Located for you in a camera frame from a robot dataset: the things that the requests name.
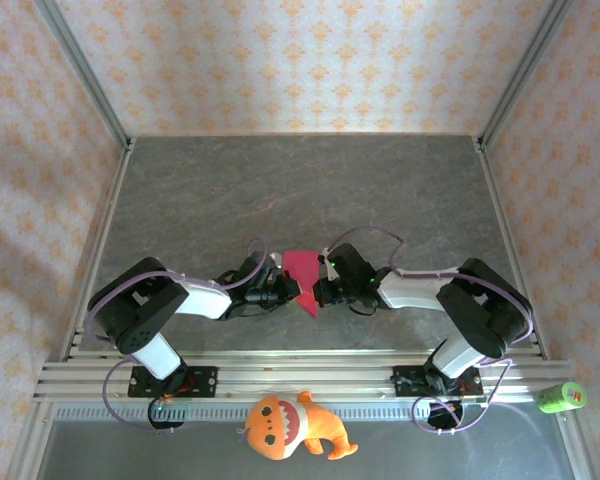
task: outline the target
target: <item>plush toy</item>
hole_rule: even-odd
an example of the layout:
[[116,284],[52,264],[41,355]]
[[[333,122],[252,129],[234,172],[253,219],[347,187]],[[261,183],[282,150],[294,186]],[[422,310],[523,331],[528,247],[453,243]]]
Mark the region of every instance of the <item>plush toy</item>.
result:
[[310,392],[302,392],[297,401],[268,396],[251,410],[242,433],[251,448],[272,460],[289,457],[303,440],[314,455],[324,453],[320,439],[333,443],[329,460],[358,450],[349,443],[342,420],[313,403]]

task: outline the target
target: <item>metal frame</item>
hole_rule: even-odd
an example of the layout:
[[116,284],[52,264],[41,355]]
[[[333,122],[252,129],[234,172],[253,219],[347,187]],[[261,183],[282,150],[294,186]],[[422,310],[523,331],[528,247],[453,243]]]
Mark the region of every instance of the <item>metal frame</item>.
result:
[[35,3],[47,25],[49,25],[49,28],[55,35],[56,40],[58,40],[62,50],[64,50],[67,59],[71,62],[76,74],[87,89],[111,135],[121,147],[126,146],[129,138],[124,131],[124,127],[111,103],[109,103],[109,99],[104,93],[98,77],[96,77],[96,74],[91,69],[86,55],[71,32],[60,7],[58,7],[55,0],[35,0]]
[[[270,393],[311,390],[318,402],[381,402],[410,404],[413,399],[397,398],[390,381],[395,365],[422,365],[430,350],[420,352],[378,351],[235,351],[184,354],[189,365],[219,367],[216,397],[195,399],[194,403],[257,402]],[[102,358],[101,354],[114,355]],[[100,402],[102,382],[120,360],[115,352],[92,352],[62,363],[45,363],[36,387],[38,402]],[[509,369],[496,396],[499,402],[528,402],[533,393],[572,378],[569,362],[542,360],[536,354],[514,352]],[[129,401],[127,389],[132,365],[114,372],[109,384],[111,401]],[[481,369],[485,395],[502,373],[502,367]],[[483,404],[484,396],[465,397]]]
[[[82,320],[86,312],[89,295],[99,268],[105,240],[111,225],[122,182],[134,148],[134,140],[129,141],[115,111],[109,103],[97,77],[72,34],[66,19],[55,0],[35,0],[43,17],[60,42],[76,73],[87,88],[96,107],[103,116],[114,138],[125,146],[121,161],[115,173],[107,208],[98,228],[96,244],[92,252],[89,270],[85,275],[81,296],[77,302],[70,328],[63,343],[62,361],[45,363],[40,375],[34,403],[25,421],[23,433],[16,447],[8,479],[34,479],[37,477],[43,454],[60,405],[83,405],[100,408],[101,385],[108,370],[121,358],[115,351],[80,351],[82,341]],[[552,36],[559,28],[573,0],[555,0],[545,15],[538,32],[527,48],[518,68],[509,82],[500,102],[487,122],[484,133],[476,143],[485,179],[500,224],[505,247],[509,256],[517,288],[526,296],[525,274],[518,262],[516,248],[511,236],[507,218],[500,203],[498,190],[491,173],[486,151],[494,142],[507,115],[522,92],[540,57],[547,48]],[[505,377],[501,390],[496,396],[498,402],[531,401],[533,393],[539,389],[569,380],[572,370],[568,362],[551,361],[540,358],[546,355],[547,343],[542,333],[541,322],[536,325],[536,338],[526,348],[513,349],[511,357],[514,366]],[[392,367],[399,364],[422,364],[430,350],[418,352],[398,351],[266,351],[266,352],[182,352],[190,365],[215,365],[220,367],[218,397],[197,399],[196,404],[244,405],[245,402],[259,400],[268,392],[297,392],[310,388],[317,401],[345,405],[366,405],[383,408],[387,406],[409,405],[408,399],[397,399],[389,377]],[[131,401],[126,396],[131,366],[120,368],[111,381],[110,401],[118,406],[127,406]],[[483,369],[485,394],[493,388],[500,368]],[[467,398],[469,403],[483,404],[484,396]],[[567,453],[574,475],[578,479],[599,478],[599,459],[587,448],[590,441],[586,423],[582,422],[581,412],[567,412],[559,422]]]
[[[147,403],[116,403],[113,410],[124,420],[130,422],[147,421]],[[412,419],[411,408],[401,405],[372,402],[346,402],[323,404],[346,422],[396,422]],[[156,421],[182,422],[235,422],[244,423],[249,411],[253,408],[250,402],[224,403],[167,403],[163,409],[153,412]],[[431,413],[429,404],[422,402],[416,406],[416,419],[427,419]],[[104,405],[94,402],[65,402],[56,410],[53,421],[102,422],[113,421]]]
[[522,93],[551,39],[562,25],[562,20],[572,3],[573,0],[554,0],[549,10],[547,10],[538,31],[527,47],[498,105],[491,114],[484,133],[480,136],[479,142],[485,151],[494,143],[504,121],[513,109],[516,100]]
[[[517,248],[515,241],[513,239],[513,235],[511,234],[511,227],[509,225],[509,220],[507,216],[504,214],[504,209],[502,208],[502,202],[500,201],[500,194],[497,186],[497,182],[491,172],[491,166],[489,165],[489,160],[487,158],[486,152],[481,148],[480,142],[477,138],[474,137],[474,146],[476,149],[476,154],[480,159],[480,166],[482,167],[482,171],[484,173],[485,181],[487,182],[487,187],[489,189],[489,195],[491,196],[491,202],[493,203],[493,208],[496,212],[496,217],[498,219],[498,224],[500,225],[500,232],[502,234],[502,239],[504,241],[504,246],[507,250],[507,256],[509,257],[509,263],[511,264],[511,269],[513,270],[513,277],[516,283],[516,288],[522,295],[529,298],[530,292],[526,286],[525,282],[525,274],[522,268],[522,265],[518,259]],[[535,342],[540,350],[540,354],[544,359],[548,359],[547,352],[549,351],[548,343],[546,336],[543,333],[542,328],[542,320],[535,319],[534,325],[534,333],[532,334],[531,340]]]
[[100,267],[100,260],[102,258],[102,252],[104,251],[105,241],[107,235],[109,234],[109,228],[111,228],[113,213],[118,203],[118,197],[120,196],[120,190],[122,189],[122,182],[124,181],[127,166],[129,165],[129,159],[131,158],[135,144],[135,138],[129,140],[129,145],[123,149],[120,160],[118,161],[118,166],[113,175],[111,187],[109,188],[109,193],[107,195],[106,207],[102,214],[102,218],[100,219],[100,223],[98,224],[93,251],[89,257],[88,270],[82,279],[82,285],[79,293],[80,296],[73,308],[71,318],[69,319],[69,326],[62,341],[62,350],[60,352],[60,358],[62,360],[66,360],[68,358],[69,350],[73,344],[73,337],[77,329],[82,325],[84,316],[87,312],[89,297],[91,296],[91,291],[93,290],[93,285],[96,281],[96,275],[98,273],[98,268]]

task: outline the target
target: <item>patterned wallpaper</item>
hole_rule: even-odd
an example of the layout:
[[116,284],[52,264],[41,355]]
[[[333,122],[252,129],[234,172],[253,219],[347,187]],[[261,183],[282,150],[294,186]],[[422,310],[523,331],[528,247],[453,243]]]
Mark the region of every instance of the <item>patterned wallpaper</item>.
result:
[[119,154],[33,1],[0,1],[0,480]]
[[552,353],[577,361],[600,452],[600,0],[580,0],[490,152]]
[[550,0],[59,0],[132,135],[479,134]]

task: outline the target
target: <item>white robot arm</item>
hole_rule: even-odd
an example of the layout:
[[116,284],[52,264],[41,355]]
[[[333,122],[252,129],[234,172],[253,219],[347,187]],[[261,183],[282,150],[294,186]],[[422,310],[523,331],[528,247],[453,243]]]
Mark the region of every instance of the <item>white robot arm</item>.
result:
[[[326,275],[313,288],[321,307],[361,302],[374,310],[427,308],[449,314],[458,332],[443,341],[424,365],[423,381],[432,394],[452,391],[455,380],[484,357],[502,358],[527,328],[523,315],[508,300],[456,277],[468,274],[495,284],[530,311],[527,300],[480,260],[469,259],[461,267],[448,270],[409,272],[389,267],[375,270],[348,243],[324,253],[319,258]],[[155,379],[163,381],[165,391],[173,389],[181,381],[176,373],[184,362],[160,334],[172,315],[226,320],[239,316],[249,305],[272,311],[300,294],[298,284],[273,256],[262,262],[249,282],[230,291],[222,288],[254,271],[260,263],[258,255],[252,254],[240,269],[216,281],[195,283],[168,275],[148,278],[107,302],[95,315],[95,322],[121,353],[132,355]],[[142,260],[98,292],[89,308],[130,278],[156,271],[166,269],[154,258]]]

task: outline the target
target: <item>gray floor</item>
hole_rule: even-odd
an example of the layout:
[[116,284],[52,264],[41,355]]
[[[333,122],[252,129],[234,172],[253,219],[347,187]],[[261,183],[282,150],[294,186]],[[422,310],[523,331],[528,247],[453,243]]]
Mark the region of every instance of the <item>gray floor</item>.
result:
[[359,450],[334,462],[303,445],[287,460],[267,460],[236,443],[233,423],[198,423],[157,438],[110,422],[56,422],[39,480],[572,479],[554,416],[520,408],[526,415],[493,406],[453,437],[402,422],[348,423]]
[[[212,278],[238,267],[253,237],[279,252],[318,250],[366,224],[406,237],[402,268],[447,268],[477,256],[512,278],[469,137],[140,138],[97,287],[145,256]],[[375,233],[351,241],[376,268],[394,246]],[[366,318],[330,307],[313,320],[293,304],[229,322],[174,317],[163,333],[181,350],[419,349],[453,329],[446,315],[420,309]]]

